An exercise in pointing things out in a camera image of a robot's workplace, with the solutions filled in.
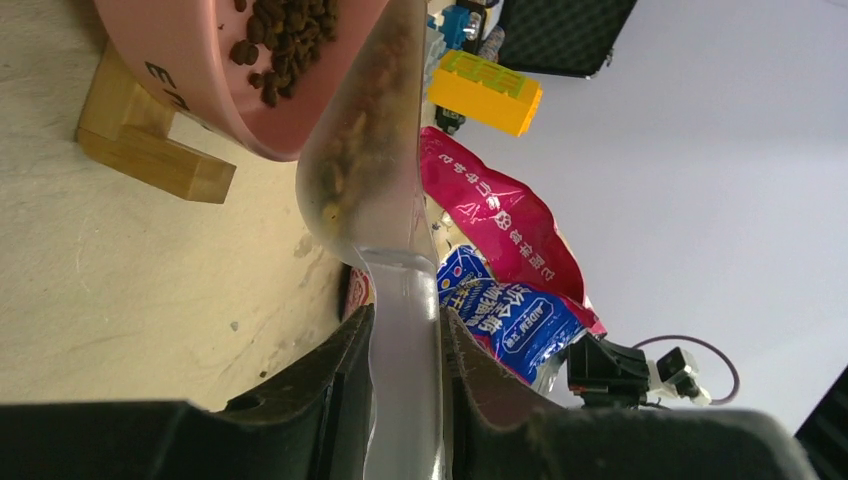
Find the clear plastic scoop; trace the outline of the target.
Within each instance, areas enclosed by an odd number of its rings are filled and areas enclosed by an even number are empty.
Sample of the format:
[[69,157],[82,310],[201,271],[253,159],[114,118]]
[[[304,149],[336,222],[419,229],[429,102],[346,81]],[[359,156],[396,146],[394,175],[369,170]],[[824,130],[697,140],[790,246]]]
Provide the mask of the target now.
[[419,164],[427,7],[390,1],[297,167],[308,229],[374,291],[367,479],[444,475],[436,256]]

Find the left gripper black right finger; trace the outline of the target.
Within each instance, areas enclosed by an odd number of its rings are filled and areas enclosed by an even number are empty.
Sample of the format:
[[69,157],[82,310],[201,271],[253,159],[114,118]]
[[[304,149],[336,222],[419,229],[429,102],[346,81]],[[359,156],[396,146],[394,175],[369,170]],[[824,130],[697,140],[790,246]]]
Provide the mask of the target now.
[[753,411],[569,409],[440,312],[451,479],[814,479],[803,447]]

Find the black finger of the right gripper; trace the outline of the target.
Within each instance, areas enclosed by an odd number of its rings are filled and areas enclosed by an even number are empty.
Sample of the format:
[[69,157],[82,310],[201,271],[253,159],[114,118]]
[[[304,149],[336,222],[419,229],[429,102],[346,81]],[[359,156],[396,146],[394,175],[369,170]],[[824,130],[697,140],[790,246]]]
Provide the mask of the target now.
[[638,348],[583,336],[566,348],[566,375],[585,408],[636,408],[647,400],[649,366]]

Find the colourful pet food bag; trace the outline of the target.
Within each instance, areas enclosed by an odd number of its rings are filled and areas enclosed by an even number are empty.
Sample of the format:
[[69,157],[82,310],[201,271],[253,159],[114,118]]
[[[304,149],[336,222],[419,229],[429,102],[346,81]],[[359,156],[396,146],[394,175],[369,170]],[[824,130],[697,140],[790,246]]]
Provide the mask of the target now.
[[606,332],[552,211],[440,130],[424,128],[420,144],[440,306],[525,384],[549,392],[557,354]]

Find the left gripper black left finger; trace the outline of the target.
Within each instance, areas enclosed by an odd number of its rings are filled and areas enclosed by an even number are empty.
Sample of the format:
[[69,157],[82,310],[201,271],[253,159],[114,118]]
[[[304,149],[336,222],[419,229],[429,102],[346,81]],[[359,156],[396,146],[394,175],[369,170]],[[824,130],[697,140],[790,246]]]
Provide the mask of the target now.
[[359,479],[368,443],[363,306],[326,341],[210,412],[186,401],[5,405],[5,479]]

